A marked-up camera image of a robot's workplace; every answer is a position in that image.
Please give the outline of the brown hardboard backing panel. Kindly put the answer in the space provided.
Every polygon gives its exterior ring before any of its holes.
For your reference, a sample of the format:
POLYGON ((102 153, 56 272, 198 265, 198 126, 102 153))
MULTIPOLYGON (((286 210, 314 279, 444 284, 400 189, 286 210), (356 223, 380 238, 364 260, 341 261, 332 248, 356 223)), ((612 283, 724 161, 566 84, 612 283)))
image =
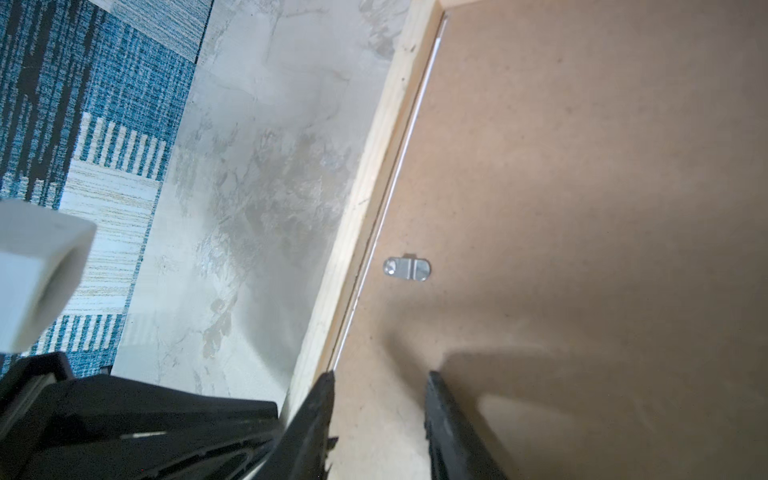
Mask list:
POLYGON ((336 369, 334 479, 767 475, 767 5, 453 8, 336 369), (424 282, 386 275, 426 259, 424 282))

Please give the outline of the light wooden picture frame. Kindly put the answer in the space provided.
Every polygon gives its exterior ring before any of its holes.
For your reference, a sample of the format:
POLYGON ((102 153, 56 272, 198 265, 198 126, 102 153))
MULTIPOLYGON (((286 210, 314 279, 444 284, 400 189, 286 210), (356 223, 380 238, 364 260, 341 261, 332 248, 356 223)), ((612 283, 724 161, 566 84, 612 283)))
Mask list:
POLYGON ((432 65, 457 1, 413 1, 322 277, 281 412, 290 422, 316 379, 335 369, 399 176, 432 65))

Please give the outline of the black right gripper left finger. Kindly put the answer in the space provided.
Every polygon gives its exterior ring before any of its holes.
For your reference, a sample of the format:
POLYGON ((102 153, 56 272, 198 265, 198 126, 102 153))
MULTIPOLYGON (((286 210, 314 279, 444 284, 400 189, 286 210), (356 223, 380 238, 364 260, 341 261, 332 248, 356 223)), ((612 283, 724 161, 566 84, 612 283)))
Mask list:
POLYGON ((335 375, 325 372, 254 479, 326 479, 328 452, 336 444, 329 435, 334 400, 335 375))

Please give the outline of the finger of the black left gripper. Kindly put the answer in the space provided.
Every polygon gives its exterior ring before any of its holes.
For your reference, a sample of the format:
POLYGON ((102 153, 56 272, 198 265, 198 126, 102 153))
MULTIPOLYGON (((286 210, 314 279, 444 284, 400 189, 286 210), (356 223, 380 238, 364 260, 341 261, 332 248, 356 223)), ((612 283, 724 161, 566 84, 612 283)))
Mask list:
POLYGON ((273 402, 76 378, 61 352, 1 378, 4 479, 242 479, 281 434, 273 402))

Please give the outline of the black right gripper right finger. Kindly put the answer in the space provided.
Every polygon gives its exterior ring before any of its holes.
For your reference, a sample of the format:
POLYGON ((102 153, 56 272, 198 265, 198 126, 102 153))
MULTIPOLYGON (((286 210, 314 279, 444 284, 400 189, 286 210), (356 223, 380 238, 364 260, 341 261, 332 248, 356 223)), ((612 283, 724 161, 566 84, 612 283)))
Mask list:
POLYGON ((507 479, 438 371, 428 374, 424 427, 432 479, 507 479))

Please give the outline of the small metal turn clip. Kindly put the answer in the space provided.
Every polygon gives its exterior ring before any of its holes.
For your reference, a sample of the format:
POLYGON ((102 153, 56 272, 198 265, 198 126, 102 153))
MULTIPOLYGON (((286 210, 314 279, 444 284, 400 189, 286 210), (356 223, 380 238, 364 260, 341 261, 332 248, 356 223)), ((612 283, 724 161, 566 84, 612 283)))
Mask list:
POLYGON ((393 278, 424 282, 431 275, 431 265, 426 259, 413 256, 389 257, 384 261, 383 271, 393 278))

